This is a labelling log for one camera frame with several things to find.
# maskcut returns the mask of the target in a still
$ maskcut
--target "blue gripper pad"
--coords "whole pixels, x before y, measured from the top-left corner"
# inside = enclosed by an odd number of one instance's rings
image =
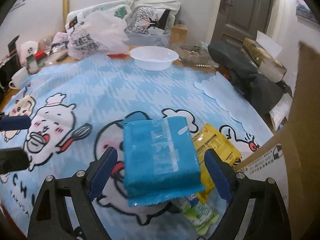
[[[29,129],[30,126],[31,120],[26,115],[5,116],[0,120],[0,130],[2,131],[24,130]]]
[[[99,160],[90,164],[86,171],[85,184],[89,189],[87,197],[91,202],[101,195],[117,161],[117,150],[113,147],[108,147]]]
[[[228,163],[224,163],[213,149],[204,153],[204,165],[222,199],[232,201],[231,179],[236,174]]]

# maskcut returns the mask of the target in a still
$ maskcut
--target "white bowl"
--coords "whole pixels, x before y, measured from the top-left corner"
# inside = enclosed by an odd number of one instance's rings
[[[130,56],[137,67],[153,71],[167,69],[179,58],[173,50],[156,46],[134,48],[130,50]]]

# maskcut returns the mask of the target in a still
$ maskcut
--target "tissue box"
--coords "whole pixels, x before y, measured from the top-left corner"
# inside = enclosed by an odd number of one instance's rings
[[[250,60],[252,60],[268,79],[277,83],[282,80],[287,69],[274,59],[257,41],[244,39],[241,52]]]
[[[185,117],[126,123],[123,145],[129,206],[154,205],[205,189]]]

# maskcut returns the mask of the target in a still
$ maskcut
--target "door handle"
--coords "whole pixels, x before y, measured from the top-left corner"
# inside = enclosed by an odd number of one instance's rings
[[[224,13],[226,10],[226,5],[233,7],[233,5],[227,3],[227,0],[221,0],[220,1],[220,6],[219,6],[219,12]]]

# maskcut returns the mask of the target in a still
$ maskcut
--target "cartoon whisk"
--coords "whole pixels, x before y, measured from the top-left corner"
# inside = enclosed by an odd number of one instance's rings
[[[82,140],[86,138],[92,130],[91,124],[85,123],[83,126],[79,127],[77,130],[74,130],[71,134],[71,137],[66,140],[66,142],[61,146],[61,151],[64,152],[74,141]]]

